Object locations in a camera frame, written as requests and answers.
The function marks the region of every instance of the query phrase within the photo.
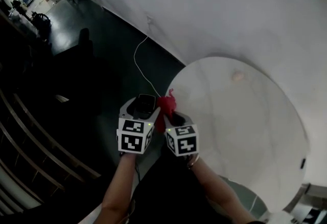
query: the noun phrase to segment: cable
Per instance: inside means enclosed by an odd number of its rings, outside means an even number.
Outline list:
[[[141,182],[141,175],[139,173],[138,163],[135,163],[135,171],[137,173],[138,183]]]
[[[142,70],[139,68],[139,66],[137,65],[137,63],[136,63],[136,59],[135,59],[135,55],[136,55],[136,52],[137,52],[137,49],[138,49],[138,47],[144,42],[144,41],[146,41],[147,40],[147,38],[148,38],[148,36],[140,43],[140,44],[138,44],[138,46],[136,47],[136,50],[135,50],[135,52],[134,52],[134,62],[135,62],[135,65],[137,66],[137,68],[138,68],[138,70],[141,72],[141,74],[142,74],[142,76],[145,78],[145,80],[146,81],[148,81],[149,83],[150,83],[150,85],[152,86],[152,88],[154,89],[154,91],[157,93],[157,95],[159,96],[159,97],[161,97],[160,96],[160,94],[156,91],[156,89],[154,88],[154,86],[153,86],[153,84],[146,78],[146,76],[144,76],[144,74],[143,74],[143,72],[142,72]]]
[[[255,204],[255,202],[256,202],[256,199],[258,198],[258,196],[255,196],[255,199],[254,199],[254,201],[253,201],[253,203],[252,203],[252,206],[251,206],[251,208],[250,208],[250,213],[251,213],[251,211],[253,210],[253,207],[254,207],[254,204]]]

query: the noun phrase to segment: white round table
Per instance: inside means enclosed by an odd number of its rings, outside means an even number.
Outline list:
[[[215,173],[255,192],[270,212],[287,206],[302,184],[308,143],[282,90],[249,65],[220,57],[188,65],[171,88],[176,111],[197,124],[200,155]]]

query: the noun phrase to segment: person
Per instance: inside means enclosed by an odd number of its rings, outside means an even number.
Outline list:
[[[23,6],[20,3],[20,1],[13,0],[13,2],[11,4],[12,4],[13,8],[16,9],[20,15],[23,15],[29,22],[31,22],[31,19],[26,15],[27,8],[25,6]]]
[[[8,6],[6,0],[0,0],[0,10],[8,17],[11,7]]]
[[[95,224],[261,223],[198,154],[181,159],[168,148],[163,148],[131,199],[135,161],[135,154],[121,156]],[[217,213],[207,198],[225,214]]]

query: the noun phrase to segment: bracelet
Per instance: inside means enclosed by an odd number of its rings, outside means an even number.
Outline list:
[[[195,163],[197,163],[197,161],[199,160],[199,158],[200,158],[200,155],[197,154],[195,160],[190,165],[188,164],[188,168],[191,169],[193,167],[193,165]]]

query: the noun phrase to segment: white cable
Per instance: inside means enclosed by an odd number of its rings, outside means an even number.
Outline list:
[[[145,38],[145,39],[144,39],[140,44],[138,44],[138,46],[136,47],[136,50],[135,50],[135,52],[134,52],[134,62],[135,62],[135,65],[137,66],[138,70],[141,72],[142,76],[145,78],[145,80],[148,81],[148,82],[150,83],[150,85],[153,87],[153,89],[154,89],[154,91],[157,93],[157,95],[158,95],[159,97],[161,97],[161,96],[159,95],[159,93],[155,90],[155,88],[154,88],[153,84],[150,82],[150,80],[148,80],[148,79],[144,76],[142,70],[141,70],[141,69],[139,68],[139,66],[137,65],[137,63],[136,63],[136,59],[135,59],[135,55],[136,55],[136,52],[137,52],[138,47],[139,47],[139,46],[140,46],[144,41],[146,41],[147,38],[148,38],[148,36],[147,36],[147,37],[146,37],[146,38]]]
[[[254,201],[252,203],[252,206],[251,206],[251,208],[249,210],[250,212],[253,210],[253,207],[254,207],[254,204],[255,204],[257,198],[258,198],[258,196],[255,196],[255,199],[254,199]]]

